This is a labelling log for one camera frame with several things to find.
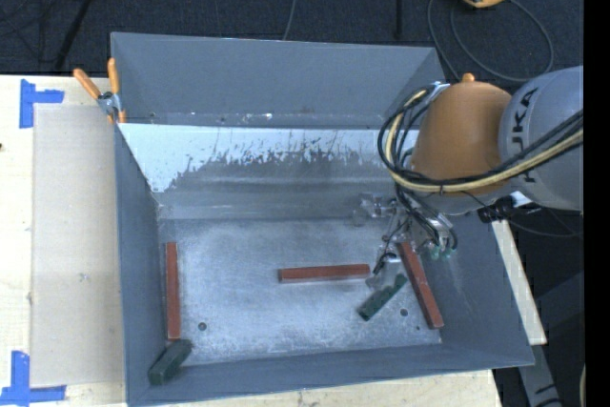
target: dark green block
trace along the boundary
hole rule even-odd
[[[193,345],[187,339],[179,339],[168,346],[149,370],[151,385],[163,385],[173,378],[192,349]]]
[[[405,283],[407,283],[407,277],[405,275],[396,275],[393,287],[385,287],[383,290],[374,292],[367,298],[366,302],[358,308],[360,317],[364,320],[369,320],[373,317],[373,315],[375,315],[381,307],[387,304]]]

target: blue tape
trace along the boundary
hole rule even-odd
[[[36,91],[36,85],[21,79],[21,104],[19,111],[19,127],[31,128],[34,125],[35,103],[59,104],[64,100],[62,91]]]
[[[10,387],[0,392],[0,405],[29,407],[31,402],[63,400],[66,385],[47,388],[30,388],[30,356],[20,351],[11,354]]]

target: red bar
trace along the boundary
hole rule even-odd
[[[430,329],[441,328],[445,323],[438,309],[435,296],[432,294],[428,284],[428,278],[419,262],[419,257],[409,243],[400,243],[397,247],[402,264],[416,293],[419,307],[421,307],[421,311],[426,317],[426,322],[428,322],[428,327]]]
[[[366,278],[370,274],[371,268],[367,264],[283,268],[279,270],[279,281],[282,283],[287,283],[320,280],[346,280],[350,278]]]
[[[180,338],[180,290],[178,287],[178,246],[165,246],[165,277],[168,339]]]

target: bin floor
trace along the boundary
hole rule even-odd
[[[363,278],[278,281],[281,268],[368,263],[373,270],[387,225],[161,221],[163,242],[178,243],[182,337],[193,342],[185,365],[439,343],[409,282],[364,321],[356,309],[373,290]]]

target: dark floor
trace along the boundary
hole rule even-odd
[[[459,5],[452,31],[455,1],[435,0],[430,22],[448,79],[456,79],[452,70],[471,71],[513,92],[520,82],[511,78],[583,63],[583,0],[517,1],[532,17],[510,2],[487,10]],[[64,59],[61,48],[83,0],[0,0],[0,72],[67,74],[81,67],[104,75],[113,31],[433,46],[429,2],[401,0],[397,10],[397,0],[92,0]],[[565,234],[580,230],[580,215],[542,210],[517,215],[513,222],[535,297],[583,270],[581,235],[549,237],[518,227]],[[578,405],[575,372],[584,361],[583,320],[550,330],[549,336],[545,352],[564,405]],[[496,380],[505,406],[527,405],[517,370],[496,371]]]

